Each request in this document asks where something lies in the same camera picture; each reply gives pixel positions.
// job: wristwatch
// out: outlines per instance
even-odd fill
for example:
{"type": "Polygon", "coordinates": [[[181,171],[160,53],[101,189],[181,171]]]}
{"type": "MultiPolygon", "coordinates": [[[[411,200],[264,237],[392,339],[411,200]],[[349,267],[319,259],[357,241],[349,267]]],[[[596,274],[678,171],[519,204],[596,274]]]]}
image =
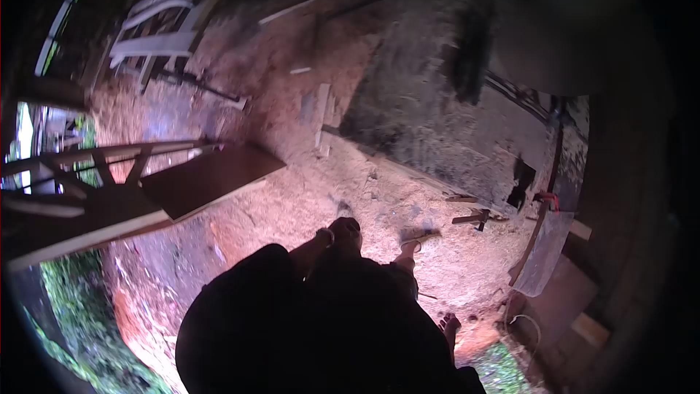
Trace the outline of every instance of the wristwatch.
{"type": "Polygon", "coordinates": [[[325,233],[325,234],[328,234],[328,236],[330,236],[330,242],[328,243],[328,245],[326,246],[326,248],[328,248],[329,246],[331,246],[331,245],[335,242],[335,234],[333,233],[333,231],[332,231],[330,228],[326,228],[326,227],[324,227],[324,228],[319,228],[319,229],[316,231],[316,235],[317,235],[317,236],[318,236],[319,234],[321,234],[321,233],[325,233]]]}

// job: person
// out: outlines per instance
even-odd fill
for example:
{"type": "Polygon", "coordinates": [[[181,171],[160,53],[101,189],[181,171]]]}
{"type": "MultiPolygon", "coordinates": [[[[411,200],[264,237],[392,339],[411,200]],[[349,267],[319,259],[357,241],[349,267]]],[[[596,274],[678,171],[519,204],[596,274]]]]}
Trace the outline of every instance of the person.
{"type": "Polygon", "coordinates": [[[460,323],[436,325],[417,303],[415,253],[381,265],[361,256],[362,232],[338,217],[287,252],[269,244],[202,288],[180,327],[175,360],[190,394],[237,392],[483,393],[454,366],[460,323]]]}

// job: foliage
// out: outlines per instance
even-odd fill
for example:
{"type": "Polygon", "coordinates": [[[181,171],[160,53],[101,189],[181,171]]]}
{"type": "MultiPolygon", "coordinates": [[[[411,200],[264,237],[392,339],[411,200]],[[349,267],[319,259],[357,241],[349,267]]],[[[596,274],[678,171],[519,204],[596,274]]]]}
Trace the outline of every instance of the foliage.
{"type": "MultiPolygon", "coordinates": [[[[41,276],[73,363],[57,359],[98,393],[170,394],[170,389],[124,344],[105,293],[101,256],[80,252],[41,264],[41,276]]],[[[59,354],[47,348],[49,354],[59,354]]]]}
{"type": "Polygon", "coordinates": [[[27,308],[24,308],[24,312],[27,314],[27,318],[31,321],[31,324],[36,331],[36,336],[39,337],[41,345],[44,347],[44,350],[46,350],[46,353],[48,353],[49,356],[62,363],[80,379],[90,382],[90,384],[93,386],[95,386],[96,383],[99,383],[97,375],[92,372],[90,368],[78,364],[75,359],[73,359],[73,357],[69,355],[61,346],[46,337],[46,333],[44,333],[44,331],[39,327],[36,320],[32,318],[30,312],[27,311],[27,308]]]}
{"type": "MultiPolygon", "coordinates": [[[[90,149],[97,146],[96,136],[97,133],[94,129],[94,120],[91,117],[80,116],[75,119],[75,130],[83,134],[83,142],[79,145],[82,150],[90,149]]],[[[94,163],[90,160],[84,162],[73,163],[73,170],[77,171],[79,169],[89,168],[93,166],[94,163]]],[[[78,172],[78,177],[81,181],[97,188],[99,187],[99,182],[97,181],[97,170],[89,169],[87,171],[78,172]]]]}
{"type": "Polygon", "coordinates": [[[518,363],[508,351],[508,347],[501,342],[488,347],[470,364],[479,373],[479,379],[489,394],[531,392],[530,385],[518,367],[518,363]]]}

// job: dirt ground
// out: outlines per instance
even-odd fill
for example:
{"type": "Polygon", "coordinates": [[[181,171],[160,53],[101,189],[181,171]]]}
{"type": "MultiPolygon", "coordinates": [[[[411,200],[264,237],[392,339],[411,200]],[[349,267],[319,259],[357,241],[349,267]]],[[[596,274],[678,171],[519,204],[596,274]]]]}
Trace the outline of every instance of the dirt ground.
{"type": "MultiPolygon", "coordinates": [[[[134,143],[208,136],[250,140],[287,167],[264,185],[206,209],[184,223],[111,243],[104,258],[120,330],[145,364],[184,393],[174,364],[180,322],[201,287],[266,243],[300,245],[335,219],[345,201],[363,228],[363,255],[389,262],[402,236],[441,232],[442,247],[416,255],[419,303],[435,320],[453,311],[463,324],[457,364],[496,340],[493,327],[507,298],[508,269],[520,258],[534,227],[524,217],[489,222],[484,232],[452,226],[468,215],[465,204],[447,203],[404,175],[376,166],[343,140],[333,138],[328,157],[315,146],[322,119],[300,119],[302,96],[330,84],[342,113],[362,78],[397,0],[382,0],[324,24],[311,72],[289,74],[297,46],[314,13],[354,0],[319,0],[257,28],[267,14],[302,0],[258,0],[224,6],[205,31],[188,70],[224,92],[250,98],[243,112],[223,100],[182,86],[151,82],[137,96],[134,78],[110,79],[92,96],[98,143],[134,143]]],[[[177,163],[184,155],[151,162],[146,172],[177,163]]],[[[124,179],[128,166],[113,169],[124,179]]],[[[284,329],[284,320],[279,320],[284,329]]]]}

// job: red clamp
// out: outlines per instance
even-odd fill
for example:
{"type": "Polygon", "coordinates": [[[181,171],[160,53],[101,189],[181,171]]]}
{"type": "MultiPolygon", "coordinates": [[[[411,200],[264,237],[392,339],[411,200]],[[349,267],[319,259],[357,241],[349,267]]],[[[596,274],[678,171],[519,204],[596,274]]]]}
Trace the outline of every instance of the red clamp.
{"type": "Polygon", "coordinates": [[[554,207],[554,211],[559,212],[559,197],[557,197],[556,194],[553,194],[551,192],[539,192],[535,194],[535,197],[533,199],[539,202],[549,201],[554,207]]]}

